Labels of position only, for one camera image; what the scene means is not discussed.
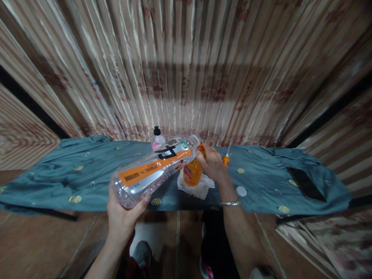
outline teal cloth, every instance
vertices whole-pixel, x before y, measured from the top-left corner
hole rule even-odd
[[[216,148],[221,155],[226,147]],[[105,211],[108,183],[119,167],[150,153],[151,145],[137,141],[111,141],[105,136],[64,139],[58,149],[42,158],[33,168],[14,181],[0,195],[0,202],[36,208],[76,211]],[[245,211],[283,214],[320,215],[345,210],[352,198],[350,191],[330,169],[318,159],[298,149],[232,146],[228,172],[234,187],[242,186],[247,195],[241,197]],[[310,200],[293,186],[286,167],[302,169],[311,178],[327,203]],[[161,199],[151,210],[208,210],[219,208],[218,189],[209,189],[201,200],[177,188],[179,172],[172,175],[152,195]],[[69,202],[80,196],[79,203]]]

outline black phone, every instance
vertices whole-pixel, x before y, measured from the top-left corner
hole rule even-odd
[[[287,169],[305,197],[319,202],[327,202],[322,193],[318,190],[318,188],[303,170],[290,167],[288,167]]]

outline bangle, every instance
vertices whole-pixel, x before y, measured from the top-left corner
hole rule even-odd
[[[238,199],[237,201],[227,201],[227,202],[223,202],[222,200],[220,200],[220,204],[222,206],[235,206],[235,205],[240,204],[240,200]]]

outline orange bottle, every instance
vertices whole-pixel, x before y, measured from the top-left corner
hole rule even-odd
[[[200,143],[200,145],[198,146],[198,150],[203,154],[205,158],[206,154],[203,147],[203,143]],[[202,166],[200,165],[198,159],[196,158],[183,168],[183,179],[189,186],[198,185],[200,178],[202,177],[202,174],[203,174]]]

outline orange nozzle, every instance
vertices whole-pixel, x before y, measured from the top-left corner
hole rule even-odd
[[[230,162],[230,158],[229,157],[227,157],[227,156],[225,156],[225,157],[223,157],[223,161],[224,161],[224,166],[225,166],[225,168],[227,168],[228,167],[228,162]]]

